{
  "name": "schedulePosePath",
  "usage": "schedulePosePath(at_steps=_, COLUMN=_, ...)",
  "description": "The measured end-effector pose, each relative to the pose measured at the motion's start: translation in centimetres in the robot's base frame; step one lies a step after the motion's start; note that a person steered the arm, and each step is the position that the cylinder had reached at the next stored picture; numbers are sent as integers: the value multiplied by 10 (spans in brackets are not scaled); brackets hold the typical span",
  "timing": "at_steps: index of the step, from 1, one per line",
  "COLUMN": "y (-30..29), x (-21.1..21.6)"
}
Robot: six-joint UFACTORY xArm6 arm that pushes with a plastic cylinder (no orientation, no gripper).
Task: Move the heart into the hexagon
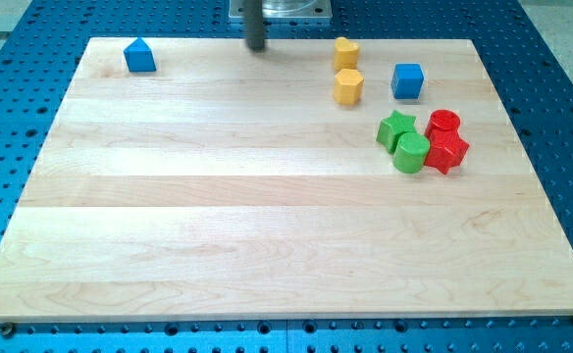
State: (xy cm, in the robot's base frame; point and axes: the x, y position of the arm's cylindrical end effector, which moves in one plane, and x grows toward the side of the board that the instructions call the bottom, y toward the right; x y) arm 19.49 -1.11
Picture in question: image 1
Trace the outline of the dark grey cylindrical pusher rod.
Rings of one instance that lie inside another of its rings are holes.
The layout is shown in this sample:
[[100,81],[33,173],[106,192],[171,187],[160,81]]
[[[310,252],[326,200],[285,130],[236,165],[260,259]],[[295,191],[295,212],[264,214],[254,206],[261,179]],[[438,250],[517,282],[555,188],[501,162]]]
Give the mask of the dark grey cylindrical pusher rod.
[[266,35],[262,0],[243,0],[244,39],[251,51],[264,51]]

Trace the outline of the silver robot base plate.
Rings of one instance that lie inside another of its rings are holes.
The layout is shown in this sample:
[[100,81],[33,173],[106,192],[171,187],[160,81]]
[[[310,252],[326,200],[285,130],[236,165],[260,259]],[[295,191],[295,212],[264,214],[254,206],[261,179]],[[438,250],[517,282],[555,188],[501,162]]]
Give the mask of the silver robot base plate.
[[333,17],[331,0],[261,0],[268,21],[327,22]]

